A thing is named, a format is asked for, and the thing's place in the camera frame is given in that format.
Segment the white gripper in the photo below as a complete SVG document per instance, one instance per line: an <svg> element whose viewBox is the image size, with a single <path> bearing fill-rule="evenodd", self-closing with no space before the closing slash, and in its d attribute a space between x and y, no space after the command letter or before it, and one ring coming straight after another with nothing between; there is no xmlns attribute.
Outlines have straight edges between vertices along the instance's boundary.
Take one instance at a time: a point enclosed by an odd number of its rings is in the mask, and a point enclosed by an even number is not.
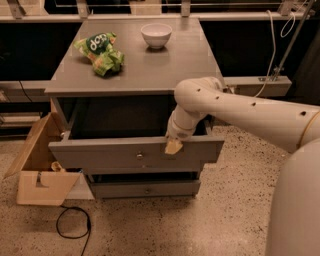
<svg viewBox="0 0 320 256"><path fill-rule="evenodd" d="M168 120L166 136L169 139L165 153L168 155L178 153L183 147L181 141L188 141L192 137L198 123L205 116L205 113L187 111L177 105Z"/></svg>

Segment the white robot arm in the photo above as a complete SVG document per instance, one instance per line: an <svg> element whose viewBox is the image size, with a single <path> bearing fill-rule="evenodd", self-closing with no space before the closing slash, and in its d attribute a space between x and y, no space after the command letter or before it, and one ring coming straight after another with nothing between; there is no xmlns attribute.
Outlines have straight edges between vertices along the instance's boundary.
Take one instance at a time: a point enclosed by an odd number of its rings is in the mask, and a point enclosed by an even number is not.
<svg viewBox="0 0 320 256"><path fill-rule="evenodd" d="M288 152L273 193L266 256L320 256L320 107L225 93L215 77L174 90L165 152L175 154L211 115Z"/></svg>

